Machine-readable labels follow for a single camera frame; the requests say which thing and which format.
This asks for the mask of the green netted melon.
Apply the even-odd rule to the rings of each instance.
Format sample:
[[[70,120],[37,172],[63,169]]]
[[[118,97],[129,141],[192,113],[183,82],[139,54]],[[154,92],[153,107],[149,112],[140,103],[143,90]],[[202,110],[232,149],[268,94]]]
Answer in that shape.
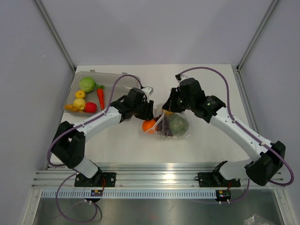
[[[169,129],[174,136],[184,136],[189,129],[189,122],[181,114],[172,114],[168,117]]]

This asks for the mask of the purple grape bunch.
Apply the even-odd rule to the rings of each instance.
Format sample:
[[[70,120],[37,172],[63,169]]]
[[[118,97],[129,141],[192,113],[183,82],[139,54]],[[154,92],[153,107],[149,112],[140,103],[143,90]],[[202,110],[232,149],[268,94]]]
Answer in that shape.
[[[157,122],[161,117],[163,119],[157,124],[155,131],[159,136],[173,137],[173,132],[170,130],[168,116],[159,115],[154,120]]]

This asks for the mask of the clear zip top bag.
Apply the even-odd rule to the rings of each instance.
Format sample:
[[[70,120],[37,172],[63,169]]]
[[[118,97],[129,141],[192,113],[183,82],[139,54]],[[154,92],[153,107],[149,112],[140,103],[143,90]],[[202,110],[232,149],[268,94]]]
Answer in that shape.
[[[166,111],[162,106],[154,106],[154,119],[144,120],[140,125],[140,133],[165,139],[187,138],[190,135],[190,124],[185,113]]]

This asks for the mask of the yellow lemon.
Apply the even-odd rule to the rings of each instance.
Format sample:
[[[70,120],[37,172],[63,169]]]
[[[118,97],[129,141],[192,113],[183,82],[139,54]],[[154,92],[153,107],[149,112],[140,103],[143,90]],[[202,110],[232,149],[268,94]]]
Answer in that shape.
[[[73,106],[80,111],[83,111],[85,109],[85,105],[86,105],[86,101],[83,98],[76,98],[73,101]]]
[[[173,112],[162,109],[162,114],[164,114],[165,116],[171,116]]]

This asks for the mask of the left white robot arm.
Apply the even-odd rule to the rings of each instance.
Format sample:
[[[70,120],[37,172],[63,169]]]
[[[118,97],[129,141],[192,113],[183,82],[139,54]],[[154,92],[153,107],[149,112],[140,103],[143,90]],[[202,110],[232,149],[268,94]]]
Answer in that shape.
[[[82,174],[92,187],[101,182],[101,169],[85,156],[85,144],[93,136],[106,128],[122,123],[135,116],[141,120],[151,120],[153,104],[151,87],[132,88],[127,95],[109,104],[103,111],[76,124],[61,123],[50,146],[50,152],[63,165]]]

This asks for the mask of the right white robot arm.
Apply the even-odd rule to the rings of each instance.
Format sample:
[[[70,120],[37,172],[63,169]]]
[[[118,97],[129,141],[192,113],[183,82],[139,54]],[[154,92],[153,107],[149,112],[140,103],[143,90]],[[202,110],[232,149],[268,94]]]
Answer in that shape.
[[[192,111],[196,117],[228,135],[249,156],[248,160],[223,161],[218,164],[212,178],[219,186],[229,180],[242,178],[249,178],[257,185],[264,186],[283,166],[279,159],[285,155],[283,143],[272,143],[239,120],[234,120],[228,106],[216,96],[205,95],[200,83],[194,78],[184,79],[178,87],[172,88],[163,109],[173,113]]]

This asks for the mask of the orange carrot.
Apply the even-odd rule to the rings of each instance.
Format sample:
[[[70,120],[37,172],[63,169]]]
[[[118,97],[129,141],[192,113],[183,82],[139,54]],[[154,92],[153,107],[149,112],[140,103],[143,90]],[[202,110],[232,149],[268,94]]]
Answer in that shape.
[[[95,84],[97,97],[99,100],[100,108],[101,110],[104,110],[105,108],[105,97],[104,97],[104,89],[105,87],[103,85]]]

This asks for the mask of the green cabbage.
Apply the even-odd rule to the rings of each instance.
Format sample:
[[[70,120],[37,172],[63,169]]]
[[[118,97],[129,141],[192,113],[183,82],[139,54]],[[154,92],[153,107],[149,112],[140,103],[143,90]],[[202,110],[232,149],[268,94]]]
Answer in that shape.
[[[91,77],[84,77],[79,82],[80,90],[85,93],[92,92],[95,89],[95,81]]]

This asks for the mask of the small orange fruit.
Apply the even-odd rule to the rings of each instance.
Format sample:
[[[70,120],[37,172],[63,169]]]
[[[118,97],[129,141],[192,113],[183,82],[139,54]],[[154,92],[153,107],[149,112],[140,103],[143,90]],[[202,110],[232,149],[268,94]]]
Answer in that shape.
[[[73,105],[65,105],[64,106],[65,110],[71,111],[71,112],[77,112],[78,109],[76,107],[74,107]]]

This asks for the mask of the crumpled plastic wrap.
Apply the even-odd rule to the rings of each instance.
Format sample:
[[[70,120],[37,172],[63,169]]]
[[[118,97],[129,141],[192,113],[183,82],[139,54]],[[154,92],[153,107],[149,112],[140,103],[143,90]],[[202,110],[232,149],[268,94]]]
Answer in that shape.
[[[266,218],[254,214],[252,217],[247,218],[243,221],[243,225],[273,225],[274,223],[267,220]]]

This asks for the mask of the aluminium rail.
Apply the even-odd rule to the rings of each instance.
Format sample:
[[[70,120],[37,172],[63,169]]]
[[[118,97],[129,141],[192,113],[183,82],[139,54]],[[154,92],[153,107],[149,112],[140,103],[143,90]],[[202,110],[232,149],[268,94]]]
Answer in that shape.
[[[210,172],[215,163],[99,163],[103,172],[116,173],[115,189],[198,189],[194,179],[199,172]],[[31,183],[32,188],[56,188],[66,180],[64,188],[72,188],[75,183],[70,175],[73,170],[49,166],[38,170]]]

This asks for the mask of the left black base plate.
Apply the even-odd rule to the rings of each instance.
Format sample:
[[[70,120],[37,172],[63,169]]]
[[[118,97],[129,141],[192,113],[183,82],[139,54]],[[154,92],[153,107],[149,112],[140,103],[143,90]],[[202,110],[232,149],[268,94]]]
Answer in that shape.
[[[96,175],[93,178],[87,178],[83,174],[78,174],[75,177],[75,187],[80,188],[113,188],[116,183],[116,173],[102,172],[101,176]]]

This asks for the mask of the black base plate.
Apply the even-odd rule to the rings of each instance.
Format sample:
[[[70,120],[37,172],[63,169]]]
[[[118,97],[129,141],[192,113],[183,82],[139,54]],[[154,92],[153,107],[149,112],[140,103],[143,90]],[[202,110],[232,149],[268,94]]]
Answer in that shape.
[[[201,188],[239,188],[241,187],[239,179],[226,180],[220,174],[213,172],[199,172],[195,177]]]
[[[80,188],[113,188],[116,183],[116,173],[102,172],[101,176],[96,175],[93,178],[87,178],[83,174],[78,174],[75,177],[75,187]]]

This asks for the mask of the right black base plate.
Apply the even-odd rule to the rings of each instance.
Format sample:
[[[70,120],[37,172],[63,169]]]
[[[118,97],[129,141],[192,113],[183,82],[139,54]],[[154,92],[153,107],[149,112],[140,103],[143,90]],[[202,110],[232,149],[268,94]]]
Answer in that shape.
[[[201,188],[239,188],[241,187],[239,179],[226,180],[220,174],[213,172],[199,172],[195,177]]]

